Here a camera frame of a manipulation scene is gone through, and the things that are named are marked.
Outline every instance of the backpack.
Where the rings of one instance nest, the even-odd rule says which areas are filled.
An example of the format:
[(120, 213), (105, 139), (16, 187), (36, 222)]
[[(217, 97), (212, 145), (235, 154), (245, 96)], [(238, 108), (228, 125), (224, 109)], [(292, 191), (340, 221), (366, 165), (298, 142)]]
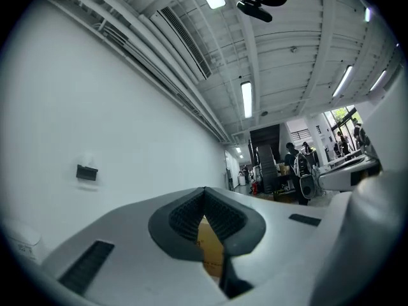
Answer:
[(302, 153), (298, 153), (293, 164), (293, 172), (297, 177), (310, 175), (310, 164)]

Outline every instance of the red fire extinguisher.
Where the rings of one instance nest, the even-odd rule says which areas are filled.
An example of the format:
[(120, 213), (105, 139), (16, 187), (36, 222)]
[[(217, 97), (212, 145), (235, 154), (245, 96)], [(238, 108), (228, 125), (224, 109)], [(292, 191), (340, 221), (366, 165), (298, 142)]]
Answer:
[(252, 183), (252, 195), (256, 195), (258, 193), (258, 183), (256, 181), (254, 181)]

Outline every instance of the black vent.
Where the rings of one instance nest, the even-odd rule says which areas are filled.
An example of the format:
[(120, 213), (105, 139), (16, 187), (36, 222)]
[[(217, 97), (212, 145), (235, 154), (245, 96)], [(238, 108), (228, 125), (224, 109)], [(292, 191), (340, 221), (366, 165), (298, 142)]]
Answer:
[(220, 242), (240, 231), (247, 222), (244, 213), (213, 196), (206, 196), (204, 213)]
[(174, 12), (169, 8), (165, 7), (161, 10), (163, 16), (167, 18), (167, 21), (173, 26), (174, 30), (178, 32), (178, 35), (183, 40), (184, 44), (198, 63), (203, 72), (205, 78), (211, 76), (211, 69), (208, 67), (208, 64), (205, 62), (203, 54), (197, 47), (197, 44), (191, 38), (191, 35), (186, 31), (183, 24), (180, 22), (178, 17), (174, 14)]
[(183, 238), (197, 241), (198, 225), (203, 219), (203, 195), (191, 198), (170, 213), (169, 225)]
[(83, 295), (114, 247), (107, 242), (94, 242), (59, 282), (74, 293)]

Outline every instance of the window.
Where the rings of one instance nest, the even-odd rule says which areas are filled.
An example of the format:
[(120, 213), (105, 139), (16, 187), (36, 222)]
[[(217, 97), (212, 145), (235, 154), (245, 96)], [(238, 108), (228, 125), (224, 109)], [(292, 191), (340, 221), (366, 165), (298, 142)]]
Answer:
[(357, 111), (355, 111), (355, 112), (353, 113), (353, 116), (352, 116), (352, 117), (353, 117), (353, 118), (356, 118), (359, 124), (362, 124), (362, 123), (363, 123), (363, 119), (361, 119), (361, 117), (360, 117), (360, 115), (358, 114)]
[(339, 108), (336, 110), (332, 110), (331, 113), (333, 114), (334, 119), (337, 123), (342, 122), (343, 118), (348, 114), (346, 108)]
[(351, 150), (355, 150), (357, 144), (354, 139), (354, 125), (352, 119), (356, 118), (360, 124), (363, 123), (355, 106), (349, 105), (336, 110), (327, 111), (324, 115), (331, 126), (331, 131), (333, 132), (336, 142), (340, 141), (340, 137), (337, 135), (337, 133), (340, 132), (340, 134), (349, 142)]
[(336, 121), (333, 118), (333, 115), (330, 111), (324, 113), (326, 115), (327, 121), (329, 122), (330, 126), (336, 126)]

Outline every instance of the pipe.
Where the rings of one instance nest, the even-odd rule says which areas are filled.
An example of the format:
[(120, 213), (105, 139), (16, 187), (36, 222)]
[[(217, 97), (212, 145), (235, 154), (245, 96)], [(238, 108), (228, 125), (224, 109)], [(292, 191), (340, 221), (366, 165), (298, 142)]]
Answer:
[[(185, 84), (187, 84), (187, 87), (198, 98), (198, 101), (204, 106), (204, 109), (213, 118), (215, 123), (218, 125), (219, 129), (226, 135), (226, 138), (228, 140), (230, 140), (230, 138), (229, 138), (227, 132), (225, 131), (224, 127), (222, 126), (222, 124), (220, 123), (220, 121), (218, 120), (218, 118), (214, 114), (214, 112), (211, 110), (211, 107), (207, 104), (207, 102), (201, 96), (200, 92), (198, 91), (198, 89), (196, 88), (194, 83), (186, 75), (184, 70), (180, 67), (180, 65), (177, 63), (177, 61), (173, 58), (173, 56), (169, 53), (169, 51), (164, 47), (164, 45), (132, 14), (132, 12), (130, 12), (127, 8), (125, 8), (125, 6), (122, 3), (120, 3), (118, 0), (104, 0), (104, 1), (107, 4), (109, 4), (112, 8), (117, 10), (135, 28), (135, 30), (138, 31), (138, 34), (140, 36), (142, 36), (146, 41), (148, 41), (151, 45), (153, 45), (153, 46), (155, 46), (157, 48), (157, 50), (161, 53), (162, 57), (169, 63), (169, 65), (171, 65), (171, 67), (174, 69), (174, 71), (181, 77), (181, 79), (185, 82)], [(96, 3), (93, 3), (93, 4), (95, 6), (97, 6), (97, 7), (99, 7), (98, 8), (99, 10), (102, 9), (98, 4), (96, 4)]]
[[(205, 25), (207, 26), (207, 29), (210, 31), (210, 34), (211, 34), (211, 36), (212, 36), (213, 39), (214, 39), (214, 43), (215, 43), (215, 45), (216, 45), (216, 47), (217, 47), (217, 49), (218, 49), (218, 52), (219, 52), (219, 54), (220, 54), (220, 56), (221, 56), (222, 63), (224, 63), (224, 67), (225, 67), (226, 70), (227, 70), (228, 79), (229, 79), (229, 84), (231, 85), (232, 95), (233, 95), (233, 97), (234, 97), (234, 99), (235, 99), (235, 104), (236, 104), (236, 106), (237, 106), (235, 109), (237, 110), (238, 107), (239, 107), (238, 99), (237, 99), (237, 95), (235, 94), (235, 91), (234, 91), (234, 85), (233, 85), (233, 83), (232, 83), (232, 79), (231, 79), (230, 73), (229, 73), (229, 71), (228, 71), (228, 65), (227, 65), (227, 62), (226, 62), (226, 60), (225, 60), (225, 58), (224, 58), (224, 54), (222, 53), (221, 47), (220, 47), (219, 44), (218, 44), (217, 38), (216, 38), (216, 36), (215, 36), (215, 34), (214, 34), (214, 32), (213, 32), (213, 30), (212, 30), (210, 24), (208, 23), (207, 18), (205, 18), (205, 15), (204, 15), (204, 13), (203, 13), (203, 10), (201, 9), (201, 6), (197, 3), (196, 0), (191, 0), (191, 1), (192, 1), (192, 2), (194, 3), (194, 5), (196, 6), (197, 10), (198, 10), (199, 13), (201, 14), (201, 17), (203, 17), (204, 23), (205, 23)], [(237, 113), (238, 113), (238, 118), (240, 119), (241, 128), (243, 129), (243, 128), (244, 128), (244, 125), (242, 124), (242, 119), (241, 119), (242, 116), (241, 116), (239, 110), (238, 110)]]
[(219, 133), (216, 133), (211, 127), (206, 125), (200, 118), (197, 118), (195, 114), (193, 114), (190, 110), (188, 110), (181, 101), (179, 101), (174, 96), (172, 96), (167, 90), (163, 89), (162, 84), (160, 84), (154, 77), (152, 77), (151, 74), (149, 74), (142, 67), (140, 67), (137, 63), (135, 63), (131, 58), (129, 58), (121, 49), (119, 49), (116, 45), (114, 45), (111, 41), (109, 41), (105, 36), (103, 36), (97, 30), (92, 28), (89, 24), (84, 22), (81, 18), (79, 18), (74, 13), (69, 11), (63, 5), (59, 4), (57, 1), (55, 0), (47, 0), (47, 1), (53, 4), (54, 6), (56, 6), (57, 8), (59, 8), (60, 10), (62, 10), (67, 15), (69, 15), (72, 19), (77, 21), (79, 24), (83, 25), (92, 34), (96, 35), (101, 41), (105, 42), (110, 48), (115, 50), (121, 57), (123, 57), (128, 63), (130, 63), (130, 65), (132, 65), (132, 67), (134, 67), (137, 70), (137, 72), (141, 73), (148, 81), (152, 82), (162, 93), (164, 93), (168, 98), (173, 100), (173, 102), (176, 102), (176, 104), (178, 104), (179, 107), (181, 107), (185, 112), (191, 115), (195, 120), (197, 120), (201, 125), (203, 125), (206, 129), (208, 129), (213, 135), (215, 135), (220, 141), (220, 143), (224, 143), (220, 139)]
[(269, 126), (277, 125), (277, 124), (280, 124), (282, 122), (287, 122), (287, 121), (289, 121), (291, 119), (296, 119), (296, 118), (299, 118), (299, 116), (295, 116), (295, 115), (292, 116), (292, 117), (286, 116), (286, 117), (274, 120), (272, 122), (269, 122), (268, 124), (257, 125), (257, 126), (250, 127), (250, 128), (248, 128), (246, 130), (243, 130), (243, 131), (238, 131), (237, 133), (231, 134), (231, 136), (234, 137), (236, 135), (250, 133), (253, 130), (262, 129), (262, 128), (266, 128), (266, 127), (269, 127)]
[[(107, 19), (109, 23), (111, 23), (116, 28), (120, 29), (127, 37), (128, 40), (142, 52), (142, 54), (146, 55), (162, 72), (176, 85), (176, 87), (182, 92), (184, 96), (190, 99), (194, 106), (198, 109), (198, 111), (205, 115), (206, 113), (201, 108), (201, 106), (197, 103), (195, 98), (187, 91), (184, 87), (184, 84), (168, 69), (167, 65), (156, 55), (154, 54), (151, 49), (144, 44), (144, 42), (138, 38), (130, 29), (125, 27), (122, 23), (120, 23), (116, 18), (114, 18), (109, 12), (105, 9), (100, 7), (100, 5), (96, 4), (92, 0), (79, 0), (84, 5), (89, 7), (90, 9), (94, 10), (96, 13), (100, 14), (103, 18)], [(225, 129), (221, 126), (220, 129), (223, 129), (222, 133), (225, 134), (226, 138), (230, 140), (228, 134), (226, 134)]]
[(172, 56), (177, 60), (178, 64), (183, 68), (187, 76), (193, 81), (195, 85), (198, 84), (198, 79), (196, 75), (191, 71), (189, 66), (186, 64), (181, 55), (176, 51), (173, 45), (167, 40), (167, 37), (162, 34), (162, 32), (153, 24), (153, 22), (148, 19), (145, 15), (139, 15), (138, 19), (145, 24), (148, 30), (150, 30), (156, 38), (162, 42), (162, 44), (167, 48), (167, 50), (172, 54)]

